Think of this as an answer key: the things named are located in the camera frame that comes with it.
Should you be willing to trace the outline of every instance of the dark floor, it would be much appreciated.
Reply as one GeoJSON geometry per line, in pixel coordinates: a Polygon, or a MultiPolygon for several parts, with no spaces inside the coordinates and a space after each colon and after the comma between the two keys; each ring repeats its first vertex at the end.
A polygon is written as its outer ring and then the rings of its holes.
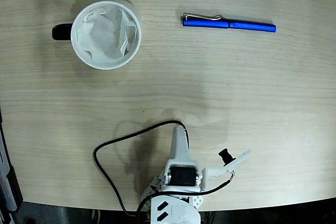
{"type": "MultiPolygon", "coordinates": [[[[213,213],[201,213],[205,224],[236,224],[236,223],[336,223],[336,198],[309,202],[304,204],[249,209],[234,211],[217,211],[213,213]]],[[[15,214],[17,224],[26,224],[29,218],[36,220],[36,224],[97,224],[98,211],[47,206],[23,202],[20,210],[15,214]]],[[[124,223],[132,224],[134,219],[127,217],[120,211],[100,211],[99,224],[124,223]]]]}

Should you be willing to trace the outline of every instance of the white mug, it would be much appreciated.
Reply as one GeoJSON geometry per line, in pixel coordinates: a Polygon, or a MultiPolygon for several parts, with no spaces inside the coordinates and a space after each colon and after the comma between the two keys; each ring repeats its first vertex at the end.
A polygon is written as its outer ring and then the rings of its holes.
{"type": "Polygon", "coordinates": [[[135,7],[124,0],[111,0],[111,1],[99,1],[85,7],[75,18],[72,24],[60,24],[52,29],[52,38],[54,40],[71,40],[72,47],[77,54],[78,58],[81,59],[85,64],[102,70],[110,70],[119,68],[126,63],[128,63],[139,50],[141,38],[142,38],[142,22],[140,14],[135,9],[135,7]],[[133,47],[124,55],[123,58],[114,62],[97,62],[92,59],[90,52],[83,50],[77,41],[77,29],[81,26],[84,18],[89,14],[90,11],[97,7],[102,7],[106,5],[114,5],[119,7],[124,12],[126,12],[134,21],[137,26],[136,38],[133,47]]]}

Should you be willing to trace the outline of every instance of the gold pen clip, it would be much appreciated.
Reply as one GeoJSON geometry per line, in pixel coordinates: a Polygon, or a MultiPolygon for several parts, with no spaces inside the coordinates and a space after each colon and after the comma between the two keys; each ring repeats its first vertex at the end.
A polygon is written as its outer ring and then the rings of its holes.
{"type": "Polygon", "coordinates": [[[193,18],[202,18],[202,19],[209,19],[209,20],[220,20],[221,18],[223,18],[222,15],[217,15],[217,16],[204,16],[204,15],[198,15],[198,14],[191,14],[191,13],[185,13],[183,14],[183,18],[185,18],[185,20],[188,19],[188,17],[193,17],[193,18]]]}

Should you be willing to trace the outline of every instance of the blue pen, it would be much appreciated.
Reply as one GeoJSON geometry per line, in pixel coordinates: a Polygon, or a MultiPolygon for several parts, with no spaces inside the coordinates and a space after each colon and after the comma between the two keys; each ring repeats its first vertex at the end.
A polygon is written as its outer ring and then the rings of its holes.
{"type": "Polygon", "coordinates": [[[203,15],[196,15],[185,13],[182,16],[183,26],[194,26],[194,27],[212,27],[212,28],[232,28],[232,29],[243,29],[243,30],[254,30],[254,31],[269,31],[275,33],[277,27],[273,24],[251,22],[244,20],[234,20],[223,18],[222,15],[209,17],[203,15]]]}

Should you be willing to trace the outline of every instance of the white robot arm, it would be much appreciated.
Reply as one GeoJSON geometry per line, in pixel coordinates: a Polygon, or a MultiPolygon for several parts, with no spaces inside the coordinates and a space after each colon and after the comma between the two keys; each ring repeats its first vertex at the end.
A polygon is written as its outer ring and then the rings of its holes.
{"type": "MultiPolygon", "coordinates": [[[[205,167],[202,171],[198,162],[189,156],[187,134],[182,126],[174,129],[170,158],[159,177],[154,177],[142,194],[142,199],[161,191],[199,193],[206,191],[208,180],[233,173],[234,167],[250,155],[243,153],[232,158],[227,149],[219,153],[223,167],[205,167]]],[[[197,208],[202,204],[202,196],[160,195],[144,205],[150,210],[151,224],[200,224],[201,217],[197,208]]]]}

